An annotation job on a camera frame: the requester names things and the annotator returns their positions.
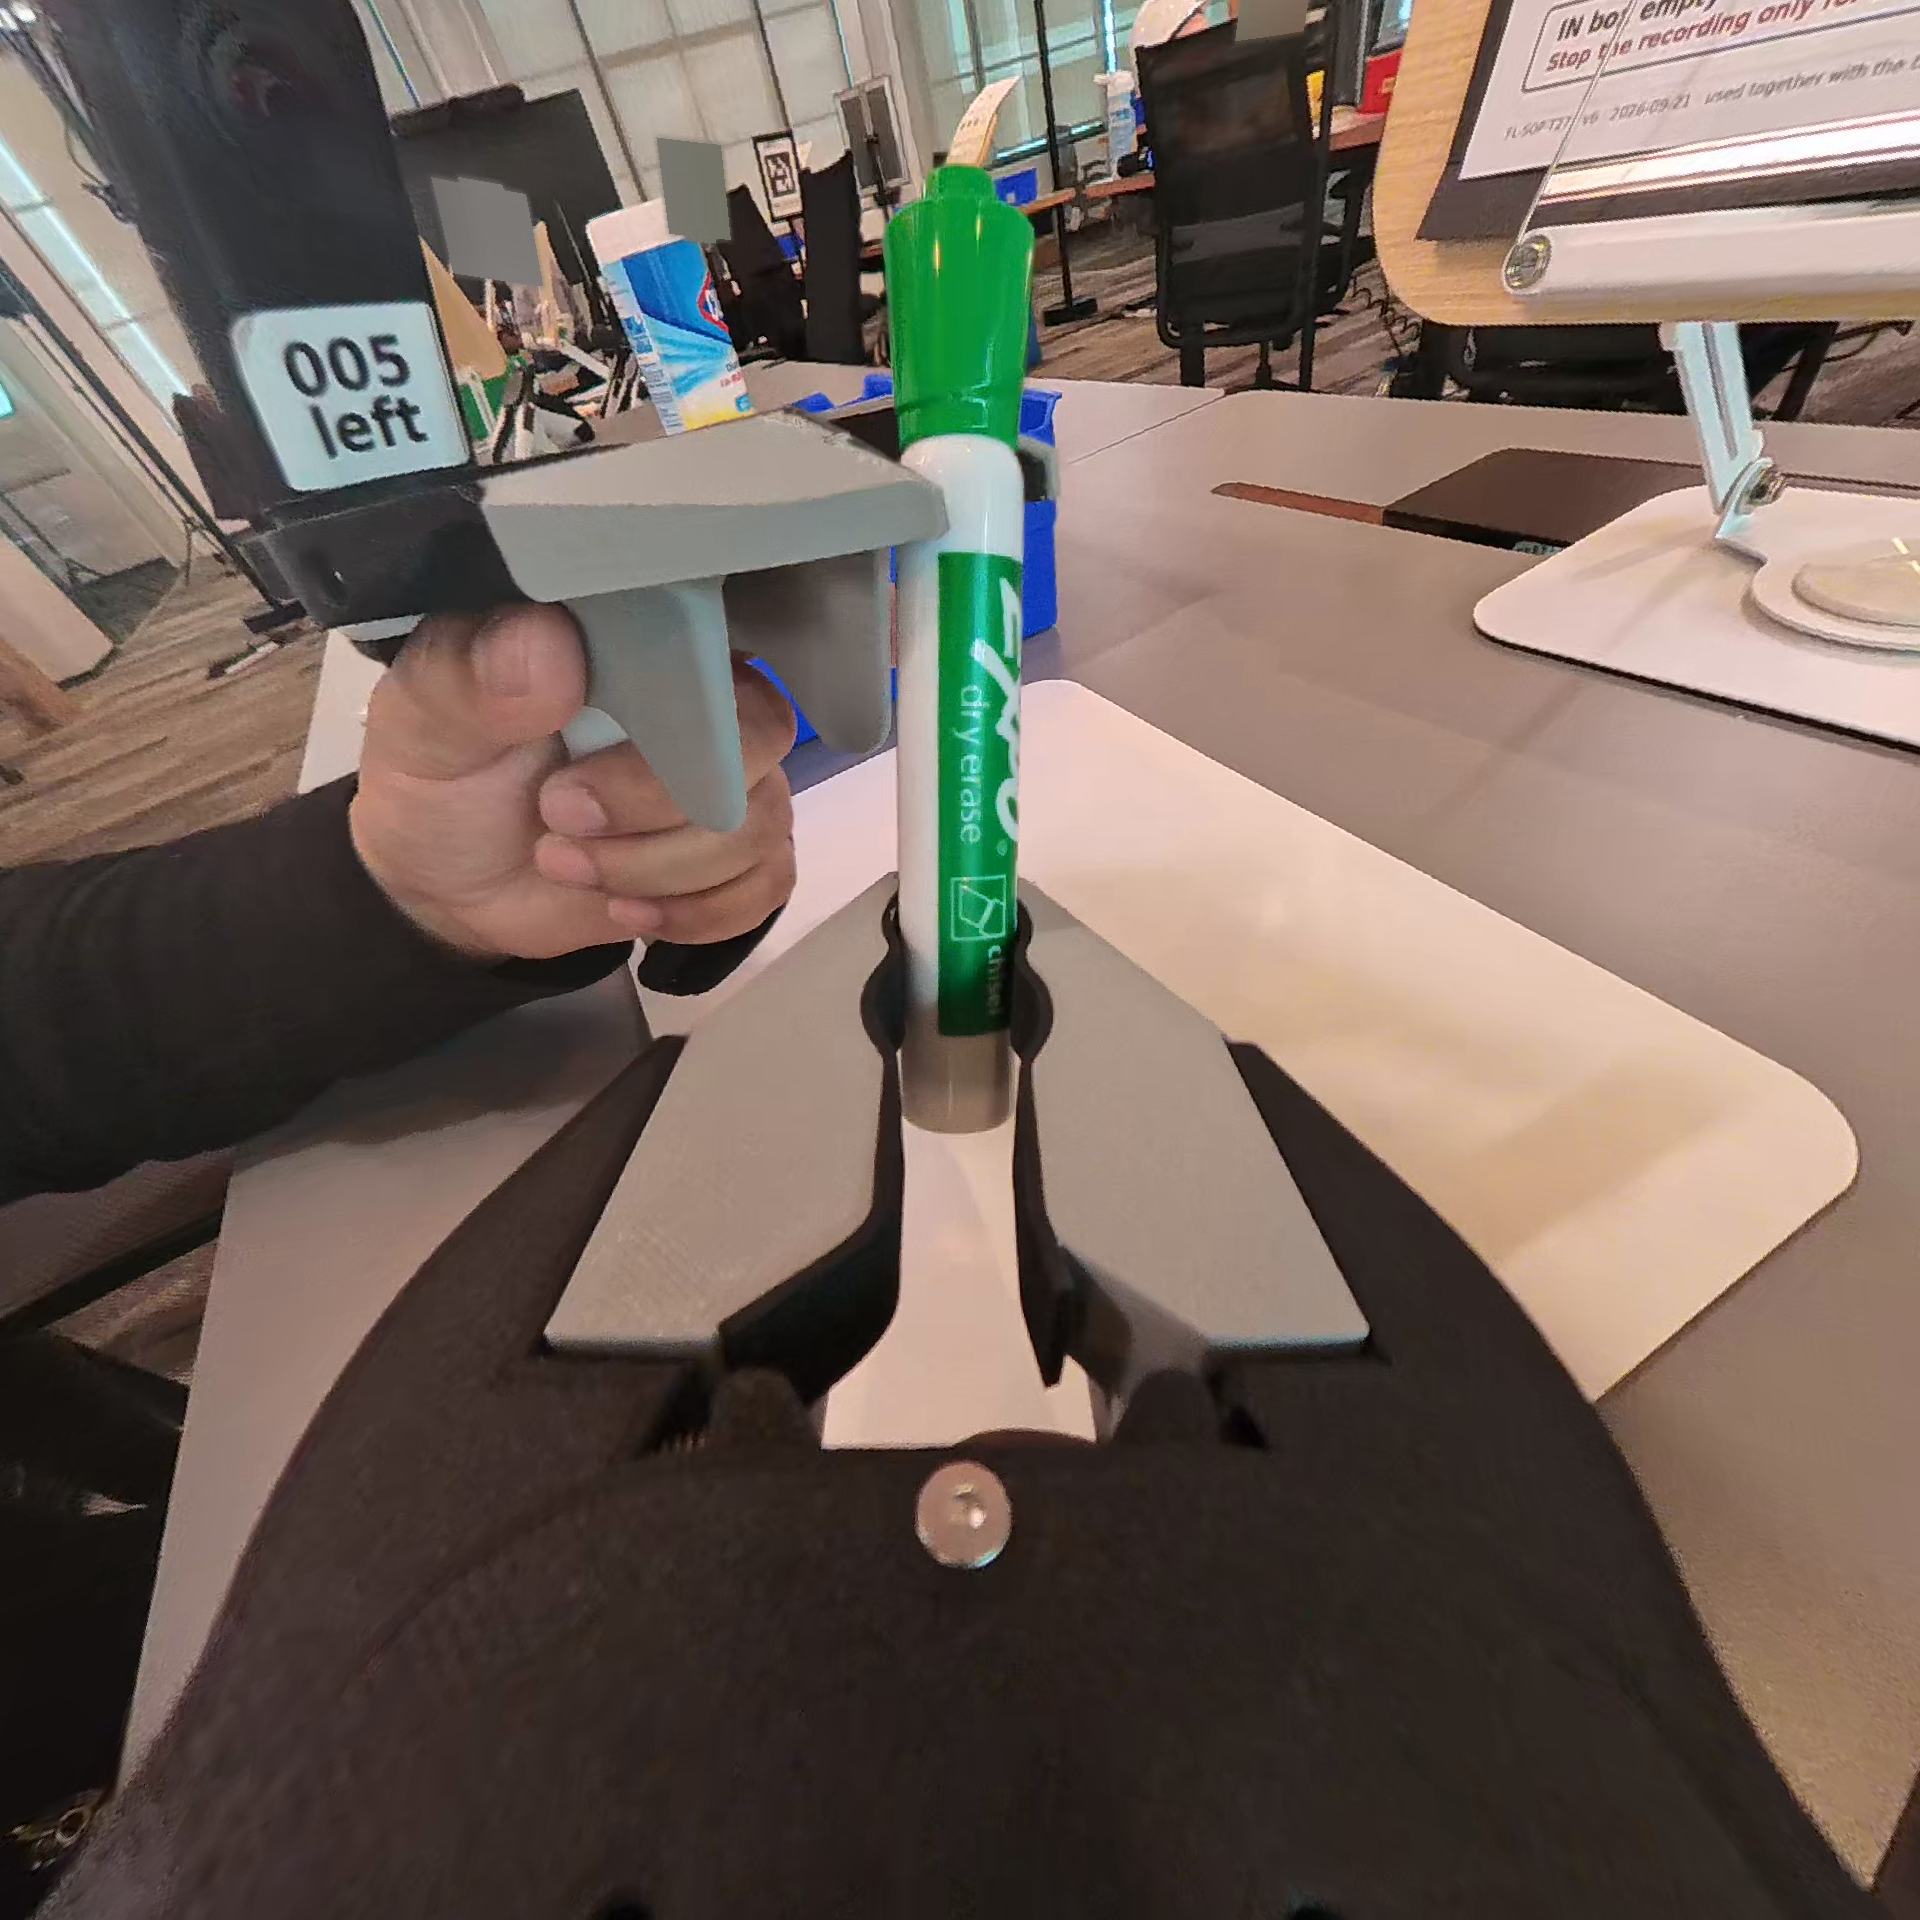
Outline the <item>green marker cap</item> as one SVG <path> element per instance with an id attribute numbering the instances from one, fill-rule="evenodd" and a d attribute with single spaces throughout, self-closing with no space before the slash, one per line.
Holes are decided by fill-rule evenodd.
<path id="1" fill-rule="evenodd" d="M 885 229 L 888 396 L 899 446 L 1020 446 L 1032 229 L 983 166 L 940 166 Z"/>

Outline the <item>large blue plastic bin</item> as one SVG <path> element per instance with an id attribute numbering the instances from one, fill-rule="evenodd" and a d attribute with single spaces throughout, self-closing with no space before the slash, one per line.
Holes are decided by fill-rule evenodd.
<path id="1" fill-rule="evenodd" d="M 1021 427 L 1050 427 L 1050 396 L 1038 414 L 1020 382 L 1020 361 L 955 380 L 945 369 L 908 369 L 899 391 L 869 396 L 858 413 L 774 413 L 812 438 L 855 441 L 858 469 L 881 462 L 881 481 L 899 481 L 899 456 L 971 456 L 998 502 L 1020 499 L 1020 510 L 993 510 L 1013 529 L 1020 558 L 1020 634 L 1038 634 L 1053 618 L 1053 488 L 1021 474 Z M 797 734 L 825 734 L 830 755 L 872 755 L 888 729 L 888 538 L 899 529 L 888 509 L 825 509 L 838 535 L 858 535 L 858 549 L 838 549 L 797 565 L 743 572 L 726 585 L 726 615 L 743 630 L 743 653 L 785 686 L 797 715 Z"/>

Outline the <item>white printed sign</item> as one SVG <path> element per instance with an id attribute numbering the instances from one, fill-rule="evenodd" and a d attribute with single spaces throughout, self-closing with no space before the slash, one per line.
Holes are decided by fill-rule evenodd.
<path id="1" fill-rule="evenodd" d="M 955 138 L 945 149 L 945 166 L 987 170 L 998 155 L 998 117 L 1006 94 L 1020 90 L 1020 70 L 1006 83 L 993 83 L 971 94 L 963 117 L 955 121 Z"/>

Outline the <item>person's left forearm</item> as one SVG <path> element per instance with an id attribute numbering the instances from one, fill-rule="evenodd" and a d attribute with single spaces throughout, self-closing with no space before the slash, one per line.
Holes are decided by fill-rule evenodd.
<path id="1" fill-rule="evenodd" d="M 471 963 L 346 837 L 355 781 L 174 844 L 0 875 L 0 1198 L 257 1142 L 633 943 Z"/>

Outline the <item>black white device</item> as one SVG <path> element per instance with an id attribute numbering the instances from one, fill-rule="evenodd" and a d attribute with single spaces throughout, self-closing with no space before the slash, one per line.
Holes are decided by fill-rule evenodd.
<path id="1" fill-rule="evenodd" d="M 472 457 L 485 469 L 507 469 L 507 462 L 557 457 L 585 441 L 598 441 L 594 422 L 572 401 L 544 396 L 531 361 L 523 356 L 507 361 L 500 413 Z"/>

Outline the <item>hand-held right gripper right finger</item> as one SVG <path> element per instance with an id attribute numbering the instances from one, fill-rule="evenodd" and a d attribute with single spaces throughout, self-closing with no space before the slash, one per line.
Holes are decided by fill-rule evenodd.
<path id="1" fill-rule="evenodd" d="M 1032 884 L 1013 1062 L 1013 1256 L 1038 1384 L 1218 1374 L 1370 1338 L 1238 1045 Z"/>

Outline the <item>white dry-erase marker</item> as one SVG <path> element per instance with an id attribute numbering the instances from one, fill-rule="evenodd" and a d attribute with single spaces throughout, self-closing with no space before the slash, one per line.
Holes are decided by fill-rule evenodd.
<path id="1" fill-rule="evenodd" d="M 948 529 L 897 549 L 899 1114 L 998 1132 L 1013 1110 L 1020 558 L 973 456 L 899 456 Z"/>

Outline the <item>tan board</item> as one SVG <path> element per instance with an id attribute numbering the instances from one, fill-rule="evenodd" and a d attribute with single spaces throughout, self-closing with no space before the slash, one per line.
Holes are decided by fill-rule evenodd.
<path id="1" fill-rule="evenodd" d="M 460 286 L 460 276 L 439 263 L 439 250 L 428 240 L 422 240 L 422 263 L 428 263 L 451 391 L 472 382 L 485 401 L 500 401 L 507 349 L 493 344 L 493 328 L 471 305 L 471 296 Z"/>

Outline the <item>black television screen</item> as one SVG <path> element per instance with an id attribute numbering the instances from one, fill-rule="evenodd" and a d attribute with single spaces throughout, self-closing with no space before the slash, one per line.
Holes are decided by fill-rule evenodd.
<path id="1" fill-rule="evenodd" d="M 523 94 L 518 88 L 491 88 L 396 113 L 388 136 L 430 250 L 443 250 L 430 182 L 471 179 L 523 191 L 554 250 L 585 240 L 585 225 L 626 201 L 583 90 Z"/>

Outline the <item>black mesh office chair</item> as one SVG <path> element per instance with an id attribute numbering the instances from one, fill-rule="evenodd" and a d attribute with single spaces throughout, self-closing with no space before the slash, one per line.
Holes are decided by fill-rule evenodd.
<path id="1" fill-rule="evenodd" d="M 1339 308 L 1361 257 L 1361 201 L 1328 218 L 1334 108 L 1304 104 L 1328 28 L 1244 40 L 1246 15 L 1164 40 L 1137 52 L 1158 344 L 1176 382 L 1206 382 L 1218 349 L 1254 349 L 1254 391 L 1282 391 L 1273 355 L 1297 349 L 1289 391 L 1312 391 L 1318 328 Z"/>
<path id="2" fill-rule="evenodd" d="M 726 191 L 726 328 L 743 356 L 843 361 L 861 369 L 861 234 L 855 155 L 797 170 L 797 266 L 776 250 L 747 186 Z"/>

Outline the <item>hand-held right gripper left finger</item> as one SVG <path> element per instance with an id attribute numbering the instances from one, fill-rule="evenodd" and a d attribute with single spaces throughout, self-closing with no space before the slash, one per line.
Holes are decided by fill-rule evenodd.
<path id="1" fill-rule="evenodd" d="M 557 1355 L 825 1399 L 899 1300 L 899 955 L 881 875 L 696 1017 L 544 1321 Z"/>

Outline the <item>wipes canister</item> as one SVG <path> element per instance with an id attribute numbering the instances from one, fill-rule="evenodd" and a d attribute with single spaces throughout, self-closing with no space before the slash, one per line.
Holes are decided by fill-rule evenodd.
<path id="1" fill-rule="evenodd" d="M 659 201 L 630 201 L 585 225 L 598 276 L 638 361 L 659 431 L 752 414 L 747 376 L 696 240 L 674 234 Z"/>

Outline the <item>person's left hand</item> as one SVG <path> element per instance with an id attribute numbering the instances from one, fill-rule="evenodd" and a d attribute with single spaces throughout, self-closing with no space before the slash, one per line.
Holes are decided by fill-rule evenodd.
<path id="1" fill-rule="evenodd" d="M 422 932 L 471 963 L 743 938 L 796 893 L 796 712 L 747 661 L 732 661 L 732 693 L 747 822 L 713 830 L 630 743 L 566 755 L 585 712 L 566 608 L 430 615 L 371 686 L 353 847 Z"/>

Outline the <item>white whiteboard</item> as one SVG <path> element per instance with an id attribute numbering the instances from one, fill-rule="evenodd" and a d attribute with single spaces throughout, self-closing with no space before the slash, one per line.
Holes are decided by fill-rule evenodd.
<path id="1" fill-rule="evenodd" d="M 1794 1067 L 1076 685 L 1021 693 L 1020 827 L 1020 880 L 1289 1075 L 1496 1274 L 1581 1399 L 1858 1182 L 1846 1114 Z M 653 1037 L 755 998 L 755 969 L 897 875 L 897 757 L 807 788 L 796 844 L 797 893 L 755 963 L 695 1002 L 646 991 Z M 1038 1385 L 1020 1321 L 1006 1160 L 1013 1125 L 908 1137 L 899 1329 L 830 1395 L 830 1448 L 1095 1433 L 1104 1395 L 1074 1363 Z M 734 1274 L 696 1286 L 695 1248 L 646 1248 L 704 1238 L 638 1225 L 664 1176 L 626 1182 L 626 1248 L 594 1248 L 554 1347 L 713 1352 Z"/>

